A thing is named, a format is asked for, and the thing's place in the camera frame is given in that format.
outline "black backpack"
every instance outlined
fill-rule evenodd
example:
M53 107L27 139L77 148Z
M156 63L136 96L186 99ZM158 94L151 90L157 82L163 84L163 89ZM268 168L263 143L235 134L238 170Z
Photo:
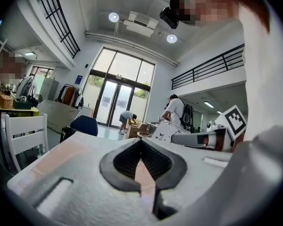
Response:
M184 104L183 109L183 116L180 118L181 124L184 126L185 129L189 129L191 125L193 125L193 107L188 104Z

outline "yellow table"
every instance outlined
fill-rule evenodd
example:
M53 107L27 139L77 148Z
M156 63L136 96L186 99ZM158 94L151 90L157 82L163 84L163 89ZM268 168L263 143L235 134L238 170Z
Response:
M0 105L0 150L1 150L4 165L6 169L8 170L8 164L6 161L5 154L4 154L2 137L1 137L1 114L3 112L19 113L20 116L24 117L24 116L27 116L26 113L30 113L30 116L39 116L39 110L36 107L32 107L30 110L23 110L23 109L18 110L18 109L15 109L14 107L12 107L11 109L3 109Z

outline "shorts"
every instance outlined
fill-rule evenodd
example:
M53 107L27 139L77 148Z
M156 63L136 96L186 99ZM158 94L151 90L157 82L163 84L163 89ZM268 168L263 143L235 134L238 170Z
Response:
M123 115L119 116L119 121L122 122L124 125L126 124L126 118Z

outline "navy blue chair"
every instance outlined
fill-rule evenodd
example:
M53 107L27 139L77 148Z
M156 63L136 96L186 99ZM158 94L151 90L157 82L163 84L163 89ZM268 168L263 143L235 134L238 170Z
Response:
M72 136L76 131L96 137L98 135L98 123L92 117L81 115L71 122L70 127L62 128L60 143Z

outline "balcony railing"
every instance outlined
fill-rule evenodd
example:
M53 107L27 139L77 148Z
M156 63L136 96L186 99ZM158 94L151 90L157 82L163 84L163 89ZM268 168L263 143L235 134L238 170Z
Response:
M172 89L176 89L205 78L244 66L242 53L244 44L220 54L172 79Z
M60 1L38 0L38 2L40 3L41 10L44 12L46 19L50 21L50 24L57 32L57 36L59 37L60 42L64 44L65 48L69 51L72 58L74 58L77 52L81 50L70 31Z

